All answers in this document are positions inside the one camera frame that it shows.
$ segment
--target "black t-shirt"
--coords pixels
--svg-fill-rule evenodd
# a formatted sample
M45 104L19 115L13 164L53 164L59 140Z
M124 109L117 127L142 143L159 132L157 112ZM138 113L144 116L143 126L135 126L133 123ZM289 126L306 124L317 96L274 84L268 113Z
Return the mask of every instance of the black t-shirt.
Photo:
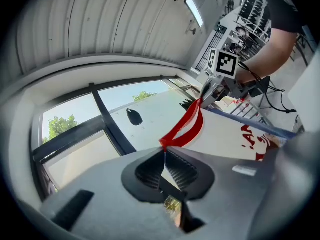
M266 0L270 11L271 27L290 33L301 33L304 25L299 13L284 0Z

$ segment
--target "black window frame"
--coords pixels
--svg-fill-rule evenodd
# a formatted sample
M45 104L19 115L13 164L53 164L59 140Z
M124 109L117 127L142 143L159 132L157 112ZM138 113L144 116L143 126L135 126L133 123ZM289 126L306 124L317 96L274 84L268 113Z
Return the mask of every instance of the black window frame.
M182 83L185 84L185 86L179 87L171 82L170 79L179 79ZM75 146L76 144L91 137L92 135L100 131L104 131L111 144L120 156L126 156L137 151L117 126L116 122L113 120L98 92L109 88L153 81L163 81L169 87L180 92L191 101L195 100L191 95L185 92L189 88L192 88L189 83L179 78L178 76L161 75L156 77L117 80L102 84L89 83L85 88L78 89L57 97L38 107L38 109L34 113L33 122L30 126L29 149L33 181L42 201L44 201L50 195L50 193L47 191L48 182L46 182L42 175L44 171L43 164L60 155L62 152ZM41 131L43 113L63 103L88 94L92 94L101 115L89 119L88 121L85 121L73 127L72 129L63 132L57 137L41 145L40 143L42 142Z

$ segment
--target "red bag handle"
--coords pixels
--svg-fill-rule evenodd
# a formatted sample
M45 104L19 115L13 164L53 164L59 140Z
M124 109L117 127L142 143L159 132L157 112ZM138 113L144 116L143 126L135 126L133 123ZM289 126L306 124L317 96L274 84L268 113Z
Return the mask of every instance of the red bag handle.
M173 129L167 135L159 140L161 145L164 147L165 152L167 151L167 146L183 147L187 145L200 133L204 124L204 117L201 112L202 101L202 98L194 101L176 126L173 127ZM192 128L182 136L175 138L177 133L181 131L183 127L190 124L197 111L199 111L198 116Z

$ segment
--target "white floor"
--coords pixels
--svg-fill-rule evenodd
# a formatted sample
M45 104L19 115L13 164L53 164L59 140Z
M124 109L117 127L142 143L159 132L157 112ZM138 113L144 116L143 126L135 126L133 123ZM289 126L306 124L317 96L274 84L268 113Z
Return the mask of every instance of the white floor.
M271 81L274 83L275 87L278 89L284 89L285 93L283 94L283 104L287 109L293 109L294 106L290 102L287 97L288 92L292 89L298 79L301 77L305 69L307 68L300 52L295 48L295 53L292 53L292 58L290 58L285 65L281 67L277 72L271 75ZM306 60L308 63L312 60L313 53L311 52L308 45L303 50ZM258 105L262 96L255 97L252 102L255 105ZM278 109L282 109L281 105L281 93L275 92L268 95L270 102L272 105ZM263 99L261 108L262 113L265 117L267 117L271 123L278 128L282 128L288 131L292 131L293 126L295 124L295 119L297 117L297 113L286 114L284 112L279 112L274 110L273 108L268 108L270 105L266 101L266 98Z

